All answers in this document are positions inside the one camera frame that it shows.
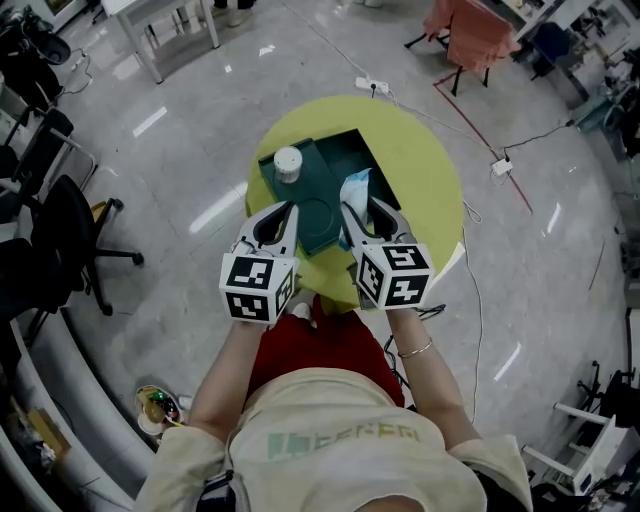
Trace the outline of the person's left forearm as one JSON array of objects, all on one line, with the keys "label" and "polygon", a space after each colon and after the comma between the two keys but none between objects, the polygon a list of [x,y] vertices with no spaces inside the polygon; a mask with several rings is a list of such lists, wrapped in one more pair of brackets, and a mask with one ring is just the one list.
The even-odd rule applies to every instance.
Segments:
[{"label": "person's left forearm", "polygon": [[251,393],[273,380],[277,364],[268,357],[271,330],[235,321],[193,400],[188,425],[221,442],[238,426]]}]

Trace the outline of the person's right forearm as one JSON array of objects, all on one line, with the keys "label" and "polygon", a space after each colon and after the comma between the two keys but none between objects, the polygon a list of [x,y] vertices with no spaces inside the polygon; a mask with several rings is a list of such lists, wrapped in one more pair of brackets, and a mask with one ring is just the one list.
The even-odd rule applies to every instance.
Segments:
[{"label": "person's right forearm", "polygon": [[447,450],[480,435],[466,414],[460,388],[417,311],[386,311],[417,412],[434,423]]}]

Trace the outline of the curved white counter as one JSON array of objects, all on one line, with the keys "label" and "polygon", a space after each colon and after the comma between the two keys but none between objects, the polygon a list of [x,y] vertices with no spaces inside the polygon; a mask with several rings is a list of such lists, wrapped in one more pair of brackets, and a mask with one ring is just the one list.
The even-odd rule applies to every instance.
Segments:
[{"label": "curved white counter", "polygon": [[154,452],[130,426],[95,378],[59,313],[24,340],[28,316],[8,323],[19,350],[19,403],[43,409],[68,442],[55,469],[91,512],[130,512]]}]

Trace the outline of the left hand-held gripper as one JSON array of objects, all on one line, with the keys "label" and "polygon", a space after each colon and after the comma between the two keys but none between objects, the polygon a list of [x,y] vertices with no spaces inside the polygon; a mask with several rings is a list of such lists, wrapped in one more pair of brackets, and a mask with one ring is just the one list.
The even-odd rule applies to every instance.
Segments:
[{"label": "left hand-held gripper", "polygon": [[[294,293],[299,260],[299,207],[291,201],[270,205],[248,218],[231,253],[225,253],[219,290],[233,320],[273,325]],[[274,245],[256,249],[249,245]]]}]

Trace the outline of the long white power strip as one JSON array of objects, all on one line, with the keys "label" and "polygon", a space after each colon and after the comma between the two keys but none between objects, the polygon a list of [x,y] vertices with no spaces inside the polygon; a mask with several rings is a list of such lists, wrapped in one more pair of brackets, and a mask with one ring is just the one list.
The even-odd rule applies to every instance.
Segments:
[{"label": "long white power strip", "polygon": [[370,92],[372,95],[379,93],[385,96],[390,95],[390,88],[386,82],[366,78],[357,77],[354,81],[354,86],[362,91]]}]

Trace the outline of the bin with colourful trash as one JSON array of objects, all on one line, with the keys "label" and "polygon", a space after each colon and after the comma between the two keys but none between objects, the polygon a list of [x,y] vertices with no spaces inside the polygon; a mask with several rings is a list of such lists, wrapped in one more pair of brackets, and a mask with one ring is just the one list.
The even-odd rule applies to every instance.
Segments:
[{"label": "bin with colourful trash", "polygon": [[146,385],[135,393],[138,426],[146,434],[161,437],[172,427],[185,424],[186,416],[179,401],[163,388]]}]

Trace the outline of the yellow round table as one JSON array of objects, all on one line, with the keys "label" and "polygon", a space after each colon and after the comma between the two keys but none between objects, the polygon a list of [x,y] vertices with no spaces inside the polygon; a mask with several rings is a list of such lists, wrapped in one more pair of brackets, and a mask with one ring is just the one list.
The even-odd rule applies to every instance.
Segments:
[{"label": "yellow round table", "polygon": [[[258,161],[304,139],[314,141],[358,129],[380,165],[418,243],[429,252],[434,275],[444,273],[461,239],[463,197],[456,170],[432,132],[401,109],[362,96],[331,96],[294,109],[264,136],[252,161],[245,196],[249,217],[278,203],[262,177]],[[360,308],[349,268],[350,249],[335,244],[307,256],[298,241],[298,276],[303,288],[332,301],[337,310]]]}]

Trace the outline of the white table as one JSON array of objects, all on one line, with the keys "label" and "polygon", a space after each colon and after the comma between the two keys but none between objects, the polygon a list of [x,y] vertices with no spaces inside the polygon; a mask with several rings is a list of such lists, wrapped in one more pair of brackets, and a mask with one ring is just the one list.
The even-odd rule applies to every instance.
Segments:
[{"label": "white table", "polygon": [[220,41],[211,12],[213,0],[101,0],[101,5],[108,17],[118,21],[134,50],[134,55],[148,74],[156,84],[161,84],[164,78],[142,45],[144,28],[195,2],[203,11],[211,48],[217,49],[220,47]]},{"label": "white table", "polygon": [[568,443],[568,447],[581,456],[575,467],[554,460],[529,446],[522,448],[525,454],[551,471],[551,477],[545,480],[564,494],[587,496],[602,481],[621,475],[627,464],[640,453],[640,434],[634,427],[618,427],[616,415],[607,418],[560,402],[554,404],[554,409],[582,420],[587,426],[600,427],[600,432],[590,447]]}]

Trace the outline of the black office swivel chair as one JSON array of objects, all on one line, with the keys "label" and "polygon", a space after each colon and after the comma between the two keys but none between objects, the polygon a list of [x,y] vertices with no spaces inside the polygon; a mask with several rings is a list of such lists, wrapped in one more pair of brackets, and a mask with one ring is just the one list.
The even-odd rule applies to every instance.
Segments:
[{"label": "black office swivel chair", "polygon": [[95,260],[99,257],[129,258],[140,266],[144,257],[139,252],[103,249],[98,246],[102,229],[112,210],[121,211],[124,203],[110,198],[98,215],[94,215],[80,188],[66,175],[56,180],[37,210],[30,243],[36,269],[42,271],[41,282],[46,307],[55,311],[62,307],[73,291],[88,289],[106,316],[113,307],[105,302]]}]

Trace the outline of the dark green box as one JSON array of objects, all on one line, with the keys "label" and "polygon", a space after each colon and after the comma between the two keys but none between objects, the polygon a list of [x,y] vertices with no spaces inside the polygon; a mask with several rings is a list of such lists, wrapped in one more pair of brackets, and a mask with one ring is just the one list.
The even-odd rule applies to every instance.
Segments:
[{"label": "dark green box", "polygon": [[315,141],[320,155],[341,188],[345,179],[369,169],[368,192],[395,210],[401,206],[389,182],[358,129],[348,130]]}]

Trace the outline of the light blue tissue packet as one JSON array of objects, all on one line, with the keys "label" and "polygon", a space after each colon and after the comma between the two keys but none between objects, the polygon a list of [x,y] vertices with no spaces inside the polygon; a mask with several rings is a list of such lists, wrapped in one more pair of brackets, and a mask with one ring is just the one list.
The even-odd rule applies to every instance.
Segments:
[{"label": "light blue tissue packet", "polygon": [[[369,214],[367,211],[368,199],[369,199],[369,172],[370,168],[353,173],[347,176],[340,189],[340,204],[342,202],[348,203],[356,212],[360,218],[362,224],[366,227],[370,224]],[[367,243],[373,242],[377,244],[384,241],[382,237],[376,236],[375,233],[369,232],[369,239]],[[362,254],[362,246],[349,247],[344,238],[344,232],[341,220],[341,235],[340,245],[343,249],[350,249],[354,257]]]}]

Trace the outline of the blue chair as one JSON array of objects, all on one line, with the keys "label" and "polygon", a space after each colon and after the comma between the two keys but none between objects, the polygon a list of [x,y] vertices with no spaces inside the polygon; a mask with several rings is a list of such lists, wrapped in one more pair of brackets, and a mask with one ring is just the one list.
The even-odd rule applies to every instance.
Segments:
[{"label": "blue chair", "polygon": [[558,59],[569,54],[571,47],[570,35],[554,22],[541,24],[529,42],[538,54],[531,80],[545,77],[554,69]]}]

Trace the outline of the red shorts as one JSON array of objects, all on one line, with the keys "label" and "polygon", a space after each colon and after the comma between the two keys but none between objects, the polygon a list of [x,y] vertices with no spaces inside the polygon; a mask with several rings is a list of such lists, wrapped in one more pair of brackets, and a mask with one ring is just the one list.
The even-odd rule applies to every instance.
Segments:
[{"label": "red shorts", "polygon": [[262,334],[248,392],[310,368],[360,374],[384,390],[396,406],[405,405],[400,383],[368,327],[353,311],[327,315],[320,296],[313,299],[310,319],[286,313]]}]

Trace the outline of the pink cloth-covered chair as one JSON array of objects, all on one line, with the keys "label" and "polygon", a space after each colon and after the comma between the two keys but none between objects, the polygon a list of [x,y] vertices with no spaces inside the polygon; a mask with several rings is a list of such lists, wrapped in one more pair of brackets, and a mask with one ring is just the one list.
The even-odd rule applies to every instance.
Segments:
[{"label": "pink cloth-covered chair", "polygon": [[410,49],[424,39],[436,39],[457,67],[453,97],[463,72],[482,73],[482,85],[487,88],[491,67],[521,49],[513,26],[479,0],[434,0],[423,33],[404,47]]}]

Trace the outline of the black metal-frame chair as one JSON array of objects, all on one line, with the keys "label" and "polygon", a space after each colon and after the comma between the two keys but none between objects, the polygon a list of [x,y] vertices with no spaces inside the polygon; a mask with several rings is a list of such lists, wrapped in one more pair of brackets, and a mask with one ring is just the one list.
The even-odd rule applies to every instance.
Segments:
[{"label": "black metal-frame chair", "polygon": [[65,148],[67,152],[75,150],[89,159],[89,170],[80,181],[80,189],[83,190],[95,174],[98,160],[71,137],[74,126],[61,111],[53,108],[46,113],[40,112],[43,115],[41,122],[20,156],[11,146],[18,128],[31,113],[39,112],[35,107],[26,108],[0,144],[0,179],[17,184],[17,195],[35,197]]}]

